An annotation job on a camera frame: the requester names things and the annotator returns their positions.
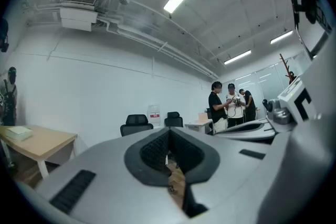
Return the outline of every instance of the ceiling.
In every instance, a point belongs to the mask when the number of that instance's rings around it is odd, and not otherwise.
[[[167,41],[219,76],[230,57],[250,49],[271,53],[276,46],[270,40],[293,29],[290,0],[185,0],[171,18],[163,9],[168,0],[130,1],[99,0],[99,11],[122,16],[124,24]],[[44,8],[33,8],[29,22],[59,22],[52,9],[58,2],[27,0],[30,7]]]

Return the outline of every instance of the person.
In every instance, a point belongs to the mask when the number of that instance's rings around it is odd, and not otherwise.
[[[245,120],[246,122],[254,121],[256,119],[256,105],[254,104],[254,100],[252,94],[249,91],[244,91],[244,89],[240,89],[239,93],[245,98]]]
[[[211,90],[209,95],[209,108],[215,134],[226,129],[226,113],[224,108],[227,108],[232,100],[228,100],[226,103],[222,104],[218,97],[218,94],[222,91],[222,84],[219,81],[216,81],[211,85]]]
[[[226,96],[226,99],[232,100],[227,109],[227,127],[230,128],[244,122],[242,106],[245,106],[245,102],[240,101],[239,94],[235,92],[236,88],[233,83],[230,83],[227,88],[229,94]]]
[[[289,72],[291,78],[292,78],[292,82],[294,81],[294,79],[296,79],[296,76],[294,75],[294,72],[293,71],[290,71]]]
[[[11,67],[7,73],[7,79],[0,78],[0,119],[3,126],[15,126],[17,88],[15,85],[16,68]]]

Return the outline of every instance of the woman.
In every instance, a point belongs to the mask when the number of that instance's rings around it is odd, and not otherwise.
[[[15,126],[17,89],[15,85],[16,69],[11,67],[7,79],[0,81],[0,119],[3,126]]]

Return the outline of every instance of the table leg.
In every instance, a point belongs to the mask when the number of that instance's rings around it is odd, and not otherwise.
[[[71,151],[71,154],[70,154],[70,159],[73,159],[77,156],[77,149],[76,149],[75,141],[76,141],[76,139],[72,143],[72,151]]]
[[[4,153],[5,153],[5,156],[7,158],[7,161],[8,161],[8,166],[9,167],[12,167],[14,164],[12,162],[12,158],[11,158],[11,153],[9,152],[9,149],[8,149],[8,146],[7,144],[1,140],[1,145],[2,145],[2,148],[4,149]]]
[[[45,161],[37,161],[37,165],[40,169],[42,178],[45,179],[49,175]]]

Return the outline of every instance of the wooden floor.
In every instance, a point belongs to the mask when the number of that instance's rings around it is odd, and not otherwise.
[[[35,188],[38,182],[42,180],[36,161],[12,150],[11,156],[13,161],[17,164],[17,171],[13,178],[27,184],[31,188]],[[169,160],[168,168],[172,171],[172,175],[169,178],[169,184],[174,186],[174,191],[171,193],[171,196],[177,205],[182,208],[185,177],[182,171],[179,168],[176,168],[176,163],[174,161]],[[47,164],[47,169],[51,173],[56,167]]]
[[[185,177],[181,169],[176,168],[176,162],[169,160],[167,167],[172,171],[172,175],[169,178],[169,184],[174,186],[174,192],[171,193],[174,201],[177,205],[182,208],[184,188],[185,188]]]

